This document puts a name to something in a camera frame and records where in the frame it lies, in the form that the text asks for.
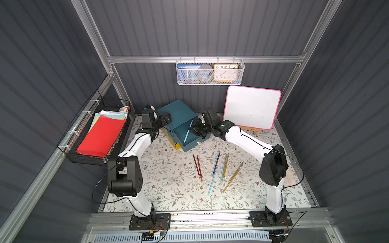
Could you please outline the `teal yellow drawer cabinet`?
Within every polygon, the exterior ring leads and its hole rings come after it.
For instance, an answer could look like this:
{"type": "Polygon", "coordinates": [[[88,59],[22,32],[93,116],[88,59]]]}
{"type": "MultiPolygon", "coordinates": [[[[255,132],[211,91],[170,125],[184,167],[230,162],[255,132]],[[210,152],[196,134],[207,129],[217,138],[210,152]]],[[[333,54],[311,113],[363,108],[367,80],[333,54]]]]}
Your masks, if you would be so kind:
{"type": "Polygon", "coordinates": [[[166,135],[175,147],[178,142],[176,142],[176,140],[174,139],[173,129],[184,124],[187,121],[197,119],[198,116],[182,100],[176,100],[168,105],[157,109],[157,114],[161,115],[163,112],[168,112],[169,114],[171,114],[171,123],[165,127],[165,131],[167,132],[166,135]]]}

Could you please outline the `teal drawer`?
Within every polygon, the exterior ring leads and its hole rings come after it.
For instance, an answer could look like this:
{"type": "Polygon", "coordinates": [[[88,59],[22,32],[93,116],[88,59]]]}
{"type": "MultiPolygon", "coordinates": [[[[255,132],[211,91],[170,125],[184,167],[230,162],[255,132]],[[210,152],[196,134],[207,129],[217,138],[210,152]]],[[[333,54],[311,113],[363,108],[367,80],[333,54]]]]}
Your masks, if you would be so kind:
{"type": "Polygon", "coordinates": [[[184,144],[183,141],[189,125],[190,125],[190,121],[187,121],[184,124],[173,129],[174,139],[176,140],[176,142],[178,142],[178,144],[181,146],[184,152],[188,152],[189,150],[195,148],[196,146],[205,142],[211,137],[211,134],[208,134],[205,138],[202,138],[201,136],[196,136],[194,133],[190,131],[187,141],[184,144]]]}

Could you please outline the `blue red pencil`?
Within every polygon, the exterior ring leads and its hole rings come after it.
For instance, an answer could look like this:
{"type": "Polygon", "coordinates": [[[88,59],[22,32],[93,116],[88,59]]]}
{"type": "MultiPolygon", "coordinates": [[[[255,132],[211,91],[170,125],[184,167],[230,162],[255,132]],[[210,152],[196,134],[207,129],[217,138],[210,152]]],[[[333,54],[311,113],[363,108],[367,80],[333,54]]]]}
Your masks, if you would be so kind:
{"type": "Polygon", "coordinates": [[[220,151],[218,151],[218,153],[217,153],[216,161],[214,163],[214,167],[213,167],[212,174],[211,174],[212,176],[216,173],[219,158],[220,158],[220,151]]]}

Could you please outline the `long light blue pencil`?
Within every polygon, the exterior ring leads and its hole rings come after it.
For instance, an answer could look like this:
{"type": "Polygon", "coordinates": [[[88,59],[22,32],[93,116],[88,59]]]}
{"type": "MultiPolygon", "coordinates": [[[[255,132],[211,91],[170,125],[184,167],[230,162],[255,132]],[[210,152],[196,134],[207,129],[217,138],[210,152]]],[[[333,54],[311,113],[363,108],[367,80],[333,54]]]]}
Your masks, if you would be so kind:
{"type": "Polygon", "coordinates": [[[208,193],[207,193],[208,195],[210,195],[210,193],[211,193],[211,191],[212,191],[213,184],[214,184],[214,182],[215,182],[215,178],[216,178],[216,175],[217,175],[217,169],[218,169],[218,168],[215,169],[215,172],[214,172],[214,174],[213,174],[212,181],[211,181],[211,184],[210,184],[208,193]]]}

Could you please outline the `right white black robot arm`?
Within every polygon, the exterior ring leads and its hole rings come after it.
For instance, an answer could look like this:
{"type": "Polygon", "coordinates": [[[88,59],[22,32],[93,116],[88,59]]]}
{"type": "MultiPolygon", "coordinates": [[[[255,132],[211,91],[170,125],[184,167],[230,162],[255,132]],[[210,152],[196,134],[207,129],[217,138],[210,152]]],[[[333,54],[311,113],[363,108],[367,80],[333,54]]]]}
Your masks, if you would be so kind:
{"type": "Polygon", "coordinates": [[[201,117],[190,126],[189,130],[203,138],[213,134],[240,147],[260,161],[259,177],[266,184],[265,212],[275,218],[280,218],[286,212],[283,190],[289,165],[281,145],[266,144],[244,132],[233,122],[222,121],[213,108],[202,112],[201,117]]]}

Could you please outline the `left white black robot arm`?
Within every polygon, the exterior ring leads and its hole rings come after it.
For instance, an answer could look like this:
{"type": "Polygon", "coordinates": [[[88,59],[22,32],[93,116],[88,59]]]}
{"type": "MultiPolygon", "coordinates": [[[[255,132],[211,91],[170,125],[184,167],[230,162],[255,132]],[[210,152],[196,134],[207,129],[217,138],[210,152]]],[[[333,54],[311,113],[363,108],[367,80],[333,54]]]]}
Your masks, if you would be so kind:
{"type": "Polygon", "coordinates": [[[151,105],[142,111],[142,123],[132,142],[117,156],[109,161],[107,187],[109,193],[129,201],[136,217],[149,217],[154,211],[153,204],[142,193],[143,176],[140,159],[146,149],[158,137],[160,129],[172,122],[171,114],[157,114],[151,105]]]}

